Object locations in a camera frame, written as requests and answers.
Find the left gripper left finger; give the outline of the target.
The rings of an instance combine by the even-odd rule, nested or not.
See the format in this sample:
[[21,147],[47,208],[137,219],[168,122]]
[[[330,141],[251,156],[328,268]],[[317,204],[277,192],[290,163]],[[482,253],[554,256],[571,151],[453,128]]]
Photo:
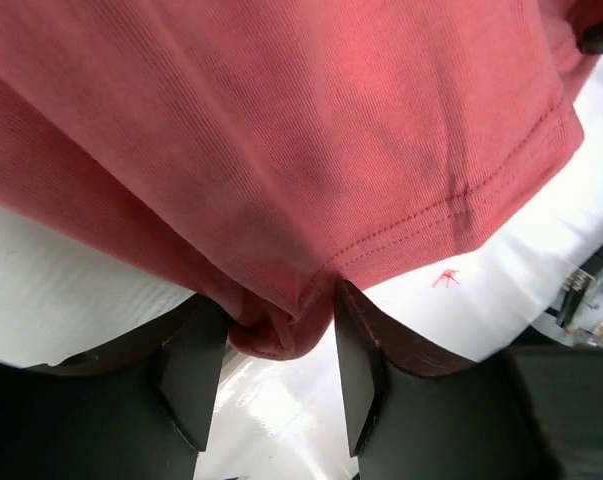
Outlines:
[[57,365],[0,362],[0,479],[190,479],[229,318],[195,295]]

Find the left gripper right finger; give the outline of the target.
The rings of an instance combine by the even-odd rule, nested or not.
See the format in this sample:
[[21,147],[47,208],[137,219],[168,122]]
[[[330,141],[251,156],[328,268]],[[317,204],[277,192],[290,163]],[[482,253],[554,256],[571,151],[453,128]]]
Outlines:
[[334,320],[363,479],[603,479],[603,349],[517,343],[480,362],[341,280]]

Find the light pink t shirt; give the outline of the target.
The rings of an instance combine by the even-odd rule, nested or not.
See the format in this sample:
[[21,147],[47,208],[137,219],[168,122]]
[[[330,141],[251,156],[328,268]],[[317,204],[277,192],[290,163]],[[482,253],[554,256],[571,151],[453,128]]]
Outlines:
[[603,1],[0,1],[0,206],[258,357],[480,247],[573,157]]

